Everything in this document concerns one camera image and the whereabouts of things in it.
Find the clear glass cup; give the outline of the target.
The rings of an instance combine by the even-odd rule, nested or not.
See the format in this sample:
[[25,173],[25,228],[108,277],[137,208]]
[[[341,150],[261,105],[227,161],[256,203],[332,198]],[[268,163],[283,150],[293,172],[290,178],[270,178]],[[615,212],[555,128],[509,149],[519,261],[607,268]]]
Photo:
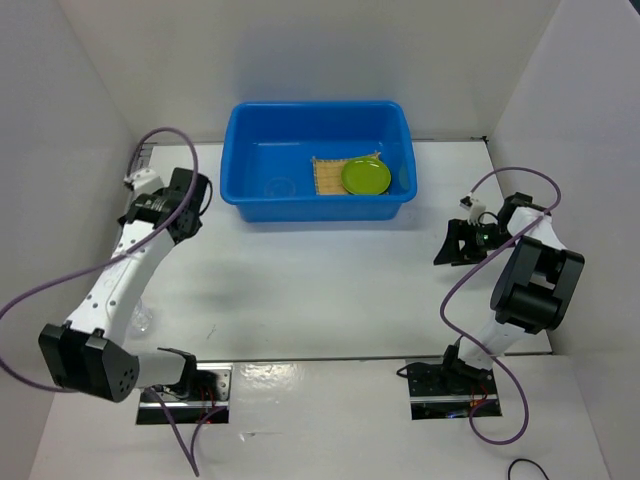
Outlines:
[[134,307],[129,332],[132,337],[141,337],[149,333],[153,323],[153,315],[151,310],[139,300]]
[[295,195],[296,184],[286,177],[273,178],[264,187],[265,198],[283,199],[294,197]]

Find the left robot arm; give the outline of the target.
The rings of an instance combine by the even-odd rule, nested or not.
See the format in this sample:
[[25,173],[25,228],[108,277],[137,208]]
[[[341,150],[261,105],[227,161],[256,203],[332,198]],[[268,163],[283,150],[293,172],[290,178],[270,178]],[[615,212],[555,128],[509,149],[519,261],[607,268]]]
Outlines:
[[119,218],[120,239],[82,303],[60,325],[46,325],[38,344],[55,385],[113,402],[134,389],[163,386],[184,400],[209,375],[197,371],[196,357],[161,347],[150,355],[127,352],[124,340],[141,296],[162,260],[202,226],[202,203],[211,181],[175,168],[169,183],[153,170],[134,173],[126,185],[134,199]]

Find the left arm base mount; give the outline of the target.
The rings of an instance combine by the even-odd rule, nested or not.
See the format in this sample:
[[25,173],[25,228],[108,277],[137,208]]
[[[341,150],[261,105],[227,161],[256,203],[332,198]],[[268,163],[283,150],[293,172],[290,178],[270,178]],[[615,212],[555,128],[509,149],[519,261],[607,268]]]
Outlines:
[[155,395],[141,392],[135,423],[141,426],[168,425],[157,400],[161,398],[177,425],[227,424],[229,422],[232,363],[200,362],[198,371],[204,383],[189,394],[176,394],[168,386],[154,386]]

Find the green plastic plate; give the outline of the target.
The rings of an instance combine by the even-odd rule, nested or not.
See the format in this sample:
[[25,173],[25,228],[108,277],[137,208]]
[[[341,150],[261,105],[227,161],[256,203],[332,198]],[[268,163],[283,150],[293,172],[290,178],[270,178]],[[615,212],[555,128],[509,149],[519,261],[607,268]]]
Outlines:
[[389,168],[379,158],[365,156],[347,161],[341,170],[343,188],[352,195],[381,195],[391,185]]

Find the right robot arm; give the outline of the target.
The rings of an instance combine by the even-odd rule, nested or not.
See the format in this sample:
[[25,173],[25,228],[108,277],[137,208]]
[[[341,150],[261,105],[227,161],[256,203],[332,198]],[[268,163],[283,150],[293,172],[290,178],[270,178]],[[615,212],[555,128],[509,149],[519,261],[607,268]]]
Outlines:
[[569,250],[556,236],[550,214],[529,195],[517,192],[506,198],[494,216],[484,204],[466,196],[461,206],[467,219],[451,219],[434,264],[476,265],[488,258],[535,220],[540,222],[514,243],[514,250],[490,298],[493,317],[477,336],[481,346],[459,339],[447,347],[444,359],[427,377],[451,395],[480,392],[493,365],[492,355],[505,353],[515,342],[541,331],[556,329],[564,319],[582,274],[585,259]]

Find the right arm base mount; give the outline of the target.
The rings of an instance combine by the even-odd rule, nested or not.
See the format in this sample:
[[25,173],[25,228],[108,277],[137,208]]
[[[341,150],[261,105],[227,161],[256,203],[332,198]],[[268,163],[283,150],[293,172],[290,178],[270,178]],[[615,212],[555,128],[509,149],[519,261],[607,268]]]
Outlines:
[[500,417],[498,390],[488,374],[481,380],[445,374],[433,360],[408,361],[396,371],[408,388],[411,419],[465,419],[473,408],[475,417]]

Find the woven bamboo mat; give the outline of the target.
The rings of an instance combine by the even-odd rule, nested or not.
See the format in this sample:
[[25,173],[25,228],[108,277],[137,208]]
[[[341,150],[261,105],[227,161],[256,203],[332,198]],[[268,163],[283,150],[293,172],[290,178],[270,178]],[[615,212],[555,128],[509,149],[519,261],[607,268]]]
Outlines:
[[373,156],[380,159],[379,152],[344,159],[319,159],[313,157],[311,163],[313,167],[313,177],[316,194],[325,196],[352,195],[348,193],[342,186],[340,180],[341,170],[347,161],[365,156]]

